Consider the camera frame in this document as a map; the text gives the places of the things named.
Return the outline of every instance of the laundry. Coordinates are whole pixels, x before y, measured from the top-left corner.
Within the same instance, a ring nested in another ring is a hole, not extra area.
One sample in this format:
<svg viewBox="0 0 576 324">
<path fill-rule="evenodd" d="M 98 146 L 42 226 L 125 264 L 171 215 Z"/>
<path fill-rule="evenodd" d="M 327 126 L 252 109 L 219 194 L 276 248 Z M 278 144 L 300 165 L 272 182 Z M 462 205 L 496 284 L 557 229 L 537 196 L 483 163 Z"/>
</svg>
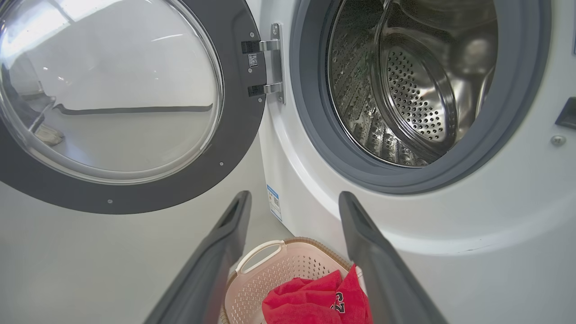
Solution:
<svg viewBox="0 0 576 324">
<path fill-rule="evenodd" d="M 294 278 L 262 301 L 267 324 L 372 324 L 368 298 L 358 282 L 356 265 L 342 280 L 332 272 L 317 280 Z"/>
</svg>

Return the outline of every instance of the metal hinge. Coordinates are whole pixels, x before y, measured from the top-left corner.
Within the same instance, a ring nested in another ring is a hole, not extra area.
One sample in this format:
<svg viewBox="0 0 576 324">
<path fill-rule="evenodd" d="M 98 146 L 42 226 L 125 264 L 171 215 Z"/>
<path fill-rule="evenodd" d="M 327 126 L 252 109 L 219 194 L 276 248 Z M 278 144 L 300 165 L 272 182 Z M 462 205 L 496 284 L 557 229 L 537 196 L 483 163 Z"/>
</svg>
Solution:
<svg viewBox="0 0 576 324">
<path fill-rule="evenodd" d="M 273 93 L 278 101 L 285 103 L 284 65 L 282 62 L 282 25 L 272 24 L 270 29 L 271 40 L 242 42 L 242 53 L 270 52 L 271 75 L 269 84 L 255 85 L 249 90 L 250 96 Z"/>
</svg>

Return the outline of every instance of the laundry basket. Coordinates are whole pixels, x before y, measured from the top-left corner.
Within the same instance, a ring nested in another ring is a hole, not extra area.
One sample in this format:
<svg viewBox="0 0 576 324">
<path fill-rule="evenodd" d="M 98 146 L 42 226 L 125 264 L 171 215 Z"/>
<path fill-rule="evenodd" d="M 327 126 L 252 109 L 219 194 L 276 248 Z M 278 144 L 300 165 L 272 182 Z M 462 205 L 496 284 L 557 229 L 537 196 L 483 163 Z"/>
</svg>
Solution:
<svg viewBox="0 0 576 324">
<path fill-rule="evenodd" d="M 256 254 L 272 246 L 278 249 L 249 269 L 243 269 Z M 220 316 L 222 324 L 261 324 L 262 301 L 277 286 L 296 277 L 315 280 L 336 270 L 345 277 L 350 267 L 350 263 L 326 246 L 308 238 L 276 240 L 257 246 L 228 279 Z"/>
</svg>

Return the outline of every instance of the brown basket rim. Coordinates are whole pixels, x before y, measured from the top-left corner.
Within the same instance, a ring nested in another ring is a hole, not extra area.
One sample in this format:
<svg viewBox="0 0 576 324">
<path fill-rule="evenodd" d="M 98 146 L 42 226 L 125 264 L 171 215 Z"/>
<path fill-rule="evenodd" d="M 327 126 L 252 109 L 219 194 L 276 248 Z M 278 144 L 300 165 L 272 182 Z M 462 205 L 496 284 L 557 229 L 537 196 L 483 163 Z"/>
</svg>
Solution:
<svg viewBox="0 0 576 324">
<path fill-rule="evenodd" d="M 291 243 L 310 244 L 310 245 L 314 246 L 315 248 L 319 249 L 320 251 L 324 252 L 327 256 L 329 256 L 331 259 L 336 261 L 336 263 L 338 263 L 341 267 L 343 267 L 347 271 L 350 271 L 350 268 L 352 267 L 351 263 L 344 260 L 344 258 L 342 258 L 340 255 L 337 255 L 336 252 L 330 250 L 328 247 L 326 247 L 322 243 L 320 243 L 316 240 L 313 240 L 311 238 L 305 238 L 305 237 L 299 236 L 296 238 L 289 238 L 289 239 L 284 240 L 284 244 L 286 244 L 286 245 L 291 244 Z M 232 282 L 234 281 L 234 279 L 236 279 L 236 277 L 238 277 L 238 274 L 236 273 L 236 271 L 233 271 L 230 274 L 230 277 L 228 278 L 228 282 L 226 283 L 226 292 L 228 292 L 228 288 L 230 288 L 230 285 L 232 285 Z M 222 321 L 222 324 L 230 324 L 230 320 L 228 319 L 228 314 L 226 313 L 226 305 L 224 304 L 224 301 L 222 301 L 222 309 L 220 310 L 220 321 Z"/>
</svg>

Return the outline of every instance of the basket handle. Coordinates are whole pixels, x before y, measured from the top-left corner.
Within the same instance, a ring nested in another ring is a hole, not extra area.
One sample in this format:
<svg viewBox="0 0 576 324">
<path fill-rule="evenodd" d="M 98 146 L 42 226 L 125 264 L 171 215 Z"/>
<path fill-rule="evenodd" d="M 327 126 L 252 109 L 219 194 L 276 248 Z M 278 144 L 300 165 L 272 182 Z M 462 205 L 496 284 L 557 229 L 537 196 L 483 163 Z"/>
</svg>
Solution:
<svg viewBox="0 0 576 324">
<path fill-rule="evenodd" d="M 278 249 L 276 251 L 272 252 L 269 256 L 265 257 L 262 261 L 251 266 L 250 269 L 244 271 L 243 268 L 246 265 L 246 263 L 248 263 L 248 261 L 250 261 L 256 254 L 262 252 L 264 249 L 266 249 L 268 247 L 276 246 L 276 245 L 278 246 Z M 254 269 L 254 268 L 258 267 L 259 265 L 263 264 L 264 262 L 268 261 L 274 255 L 277 255 L 282 250 L 282 247 L 284 247 L 284 246 L 286 246 L 286 244 L 282 240 L 273 240 L 273 241 L 269 241 L 269 242 L 262 243 L 262 244 L 258 245 L 257 247 L 253 248 L 252 251 L 250 251 L 245 257 L 243 257 L 242 260 L 240 260 L 240 262 L 238 263 L 238 266 L 236 267 L 236 273 L 238 275 L 240 275 L 240 274 L 245 274 L 245 273 L 250 272 L 252 269 Z"/>
</svg>

